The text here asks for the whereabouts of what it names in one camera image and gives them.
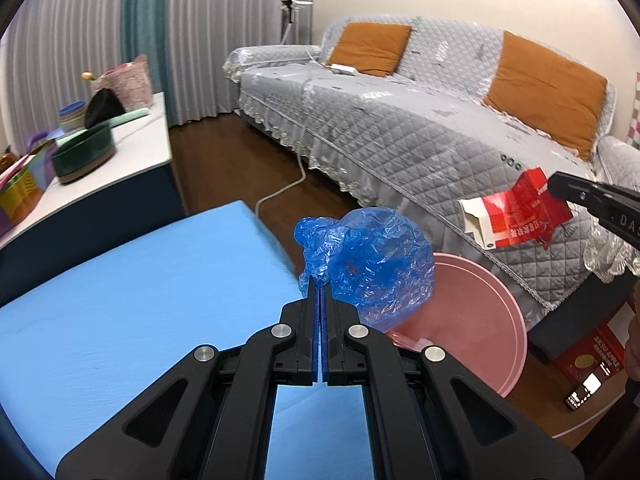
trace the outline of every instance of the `pink plastic basin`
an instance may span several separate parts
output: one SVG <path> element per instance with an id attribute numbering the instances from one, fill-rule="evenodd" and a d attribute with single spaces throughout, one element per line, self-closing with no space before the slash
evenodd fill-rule
<path id="1" fill-rule="evenodd" d="M 433 341 L 506 397 L 527 356 L 527 330 L 518 304 L 484 267 L 452 254 L 434 257 L 431 299 L 394 332 Z"/>

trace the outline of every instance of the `blue plastic bag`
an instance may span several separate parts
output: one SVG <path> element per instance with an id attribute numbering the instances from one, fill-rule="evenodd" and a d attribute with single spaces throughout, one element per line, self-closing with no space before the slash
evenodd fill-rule
<path id="1" fill-rule="evenodd" d="M 303 247 L 309 277 L 331 281 L 336 300 L 358 309 L 360 321 L 386 332 L 402 323 L 433 293 L 433 251 L 418 225 L 386 207 L 367 207 L 341 220 L 303 218 L 294 237 Z"/>

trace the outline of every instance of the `red cardboard box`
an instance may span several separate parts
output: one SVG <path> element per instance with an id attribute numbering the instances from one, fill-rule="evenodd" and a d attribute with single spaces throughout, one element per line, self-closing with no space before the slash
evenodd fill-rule
<path id="1" fill-rule="evenodd" d="M 625 301 L 617 312 L 604 320 L 587 336 L 554 359 L 554 364 L 571 380 L 579 384 L 603 363 L 610 371 L 609 377 L 624 368 L 625 344 L 629 338 L 628 327 L 634 310 Z"/>
<path id="2" fill-rule="evenodd" d="M 547 249 L 555 228 L 573 217 L 567 203 L 548 192 L 540 168 L 523 171 L 507 191 L 459 202 L 465 233 L 486 250 L 528 240 Z"/>

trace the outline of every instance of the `white table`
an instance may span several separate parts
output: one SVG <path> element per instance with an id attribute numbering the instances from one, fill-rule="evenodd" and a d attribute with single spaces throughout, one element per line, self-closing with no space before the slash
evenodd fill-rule
<path id="1" fill-rule="evenodd" d="M 54 179 L 33 212 L 0 238 L 0 305 L 185 216 L 164 94 L 154 95 L 150 111 L 113 129 L 110 160 L 70 184 Z"/>

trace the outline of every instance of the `orange cushion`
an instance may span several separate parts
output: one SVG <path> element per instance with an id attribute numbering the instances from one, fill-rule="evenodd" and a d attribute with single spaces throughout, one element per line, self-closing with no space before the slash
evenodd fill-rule
<path id="1" fill-rule="evenodd" d="M 327 65 L 353 66 L 358 72 L 384 77 L 392 74 L 411 33 L 410 25 L 350 23 Z"/>
<path id="2" fill-rule="evenodd" d="M 500 63 L 484 103 L 591 157 L 607 80 L 533 41 L 505 31 Z"/>

